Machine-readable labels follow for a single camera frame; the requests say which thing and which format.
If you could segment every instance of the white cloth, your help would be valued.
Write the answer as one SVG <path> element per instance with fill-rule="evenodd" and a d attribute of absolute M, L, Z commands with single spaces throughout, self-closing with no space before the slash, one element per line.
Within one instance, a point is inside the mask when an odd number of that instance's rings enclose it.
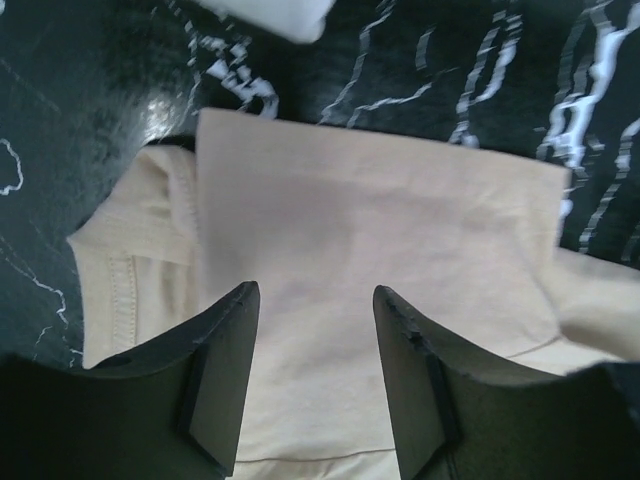
<path fill-rule="evenodd" d="M 371 307 L 379 283 L 555 373 L 619 359 L 569 342 L 564 321 L 586 315 L 590 338 L 613 352 L 640 339 L 640 297 L 626 297 L 638 272 L 555 248 L 558 167 L 217 110 L 201 112 L 197 157 L 196 175 L 189 152 L 143 149 L 70 239 L 84 366 L 258 280 L 235 479 L 398 478 Z M 628 353 L 640 359 L 640 347 Z"/>
<path fill-rule="evenodd" d="M 313 43 L 335 0 L 194 0 L 224 11 L 295 43 Z"/>

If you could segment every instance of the folded shirt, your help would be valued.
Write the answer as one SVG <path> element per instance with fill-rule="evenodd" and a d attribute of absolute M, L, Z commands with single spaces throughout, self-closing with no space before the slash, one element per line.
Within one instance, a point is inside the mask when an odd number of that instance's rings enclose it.
<path fill-rule="evenodd" d="M 257 280 L 234 478 L 399 478 L 377 284 L 541 370 L 640 359 L 639 273 L 555 246 L 566 181 L 495 152 L 203 110 L 197 162 L 143 149 L 69 240 L 84 366 Z"/>

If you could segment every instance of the black marble surface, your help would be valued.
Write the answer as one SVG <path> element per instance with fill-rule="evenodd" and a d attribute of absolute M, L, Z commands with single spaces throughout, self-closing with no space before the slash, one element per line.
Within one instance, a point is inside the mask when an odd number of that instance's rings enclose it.
<path fill-rule="evenodd" d="M 311 46 L 186 1 L 0 10 L 0 352 L 80 364 L 65 239 L 204 106 L 565 164 L 561 245 L 640 267 L 637 0 L 338 0 Z"/>

